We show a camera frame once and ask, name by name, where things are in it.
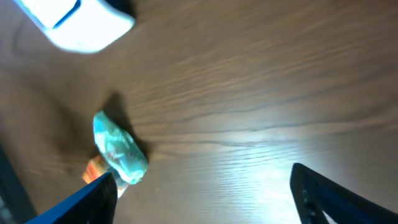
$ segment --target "white object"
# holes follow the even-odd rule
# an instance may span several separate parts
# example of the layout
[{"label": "white object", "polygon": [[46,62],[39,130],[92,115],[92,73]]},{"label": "white object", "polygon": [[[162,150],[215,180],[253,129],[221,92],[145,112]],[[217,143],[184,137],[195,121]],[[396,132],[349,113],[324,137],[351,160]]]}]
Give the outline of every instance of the white object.
[{"label": "white object", "polygon": [[51,42],[69,52],[98,52],[135,22],[104,0],[15,1]]}]

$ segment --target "candy wrapper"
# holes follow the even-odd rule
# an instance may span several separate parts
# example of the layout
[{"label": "candy wrapper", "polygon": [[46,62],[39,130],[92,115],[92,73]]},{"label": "candy wrapper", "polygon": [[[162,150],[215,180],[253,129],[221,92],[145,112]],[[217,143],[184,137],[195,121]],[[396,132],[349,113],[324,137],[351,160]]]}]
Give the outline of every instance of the candy wrapper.
[{"label": "candy wrapper", "polygon": [[101,156],[89,161],[83,179],[89,184],[105,172],[111,172],[120,197],[129,184],[142,179],[148,162],[130,134],[114,124],[103,111],[94,116],[93,129]]},{"label": "candy wrapper", "polygon": [[105,161],[129,184],[138,183],[148,162],[130,134],[114,124],[103,111],[94,116],[94,140]]}]

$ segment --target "teal plastic wrapper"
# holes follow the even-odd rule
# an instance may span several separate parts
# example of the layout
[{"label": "teal plastic wrapper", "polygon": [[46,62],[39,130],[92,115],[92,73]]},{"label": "teal plastic wrapper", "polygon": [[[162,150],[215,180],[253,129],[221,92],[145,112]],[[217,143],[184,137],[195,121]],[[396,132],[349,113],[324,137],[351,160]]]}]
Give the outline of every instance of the teal plastic wrapper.
[{"label": "teal plastic wrapper", "polygon": [[106,162],[129,184],[138,183],[148,162],[130,134],[114,124],[103,111],[94,116],[94,141]]}]

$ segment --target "brown wooden surface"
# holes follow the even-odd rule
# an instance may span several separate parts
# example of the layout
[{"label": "brown wooden surface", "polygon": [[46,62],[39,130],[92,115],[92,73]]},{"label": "brown wooden surface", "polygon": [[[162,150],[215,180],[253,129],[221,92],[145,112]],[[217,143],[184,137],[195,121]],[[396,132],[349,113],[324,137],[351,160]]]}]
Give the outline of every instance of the brown wooden surface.
[{"label": "brown wooden surface", "polygon": [[115,223],[297,223],[294,162],[398,212],[395,1],[135,3],[76,55],[0,0],[0,140],[39,213],[84,186],[105,105],[150,157]]}]

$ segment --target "wood grain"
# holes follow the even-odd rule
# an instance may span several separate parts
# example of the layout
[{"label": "wood grain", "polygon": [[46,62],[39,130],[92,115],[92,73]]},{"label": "wood grain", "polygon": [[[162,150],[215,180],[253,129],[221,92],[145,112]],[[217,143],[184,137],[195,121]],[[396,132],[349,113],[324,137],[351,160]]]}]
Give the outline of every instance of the wood grain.
[{"label": "wood grain", "polygon": [[135,6],[132,31],[76,55],[0,1],[0,140],[39,213],[84,186],[113,96],[150,159],[115,223],[297,223],[294,162],[398,212],[394,1]]}]

